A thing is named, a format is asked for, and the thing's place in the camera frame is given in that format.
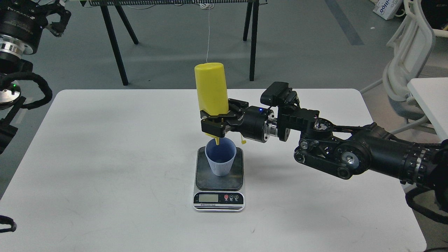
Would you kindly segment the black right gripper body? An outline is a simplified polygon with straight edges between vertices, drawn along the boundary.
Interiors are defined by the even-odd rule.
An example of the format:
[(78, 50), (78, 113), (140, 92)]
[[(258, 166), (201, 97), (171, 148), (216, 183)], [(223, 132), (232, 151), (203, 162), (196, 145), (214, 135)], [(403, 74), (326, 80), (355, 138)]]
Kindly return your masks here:
[(245, 138), (266, 142), (270, 136), (275, 136), (275, 114), (270, 108), (250, 106), (237, 121), (233, 132)]

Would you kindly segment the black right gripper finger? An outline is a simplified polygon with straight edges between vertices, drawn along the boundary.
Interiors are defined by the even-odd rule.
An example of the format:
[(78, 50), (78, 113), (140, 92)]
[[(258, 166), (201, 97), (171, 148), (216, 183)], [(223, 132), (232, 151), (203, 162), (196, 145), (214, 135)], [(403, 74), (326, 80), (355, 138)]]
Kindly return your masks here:
[(204, 117), (201, 119), (201, 130), (212, 137), (223, 138), (234, 128), (235, 121), (235, 117)]
[(229, 98), (228, 106), (229, 112), (227, 113), (212, 116), (211, 114), (205, 112), (205, 110), (201, 110), (200, 117), (201, 119), (238, 119), (245, 113), (245, 111), (249, 107), (249, 103), (246, 101)]

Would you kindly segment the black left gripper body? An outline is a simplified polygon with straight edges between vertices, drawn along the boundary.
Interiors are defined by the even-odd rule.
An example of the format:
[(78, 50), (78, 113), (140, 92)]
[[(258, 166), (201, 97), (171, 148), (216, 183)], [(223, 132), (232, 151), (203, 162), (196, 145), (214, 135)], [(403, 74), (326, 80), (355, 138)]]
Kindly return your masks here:
[(37, 7), (1, 7), (1, 53), (32, 55), (38, 50), (46, 12)]

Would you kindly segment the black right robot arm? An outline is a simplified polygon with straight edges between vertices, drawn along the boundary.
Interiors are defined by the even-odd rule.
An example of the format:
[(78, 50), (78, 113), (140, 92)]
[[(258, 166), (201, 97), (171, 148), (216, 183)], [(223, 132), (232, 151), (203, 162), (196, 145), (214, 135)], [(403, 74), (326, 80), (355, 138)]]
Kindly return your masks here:
[(336, 126), (320, 118), (319, 111), (299, 106), (295, 98), (262, 99), (273, 110), (249, 106), (248, 102), (229, 99), (229, 111), (212, 115), (201, 110), (202, 131), (223, 137), (228, 131), (266, 142), (269, 136), (286, 141), (290, 130), (300, 132), (293, 156), (296, 162), (341, 179), (350, 179), (367, 170), (414, 184), (405, 194), (408, 206), (425, 217), (447, 224), (447, 216), (415, 202), (419, 194), (435, 193), (439, 209), (447, 211), (447, 140), (440, 143), (408, 142), (385, 131), (376, 123), (365, 126)]

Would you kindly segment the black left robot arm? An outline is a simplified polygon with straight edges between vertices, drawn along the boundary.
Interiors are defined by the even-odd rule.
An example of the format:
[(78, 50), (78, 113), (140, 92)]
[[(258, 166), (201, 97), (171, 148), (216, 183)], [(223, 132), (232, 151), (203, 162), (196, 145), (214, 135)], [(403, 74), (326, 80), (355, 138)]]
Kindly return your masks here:
[[(48, 104), (53, 92), (48, 82), (33, 72), (33, 64), (23, 58), (38, 50), (44, 29), (61, 37), (71, 12), (65, 9), (64, 0), (51, 0), (41, 5), (33, 0), (2, 0), (0, 3), (0, 59), (1, 59), (1, 110), (9, 109), (1, 119), (0, 147), (3, 153), (18, 129), (11, 125), (20, 109), (33, 110)], [(21, 88), (15, 81), (33, 81), (43, 98), (25, 103)]]

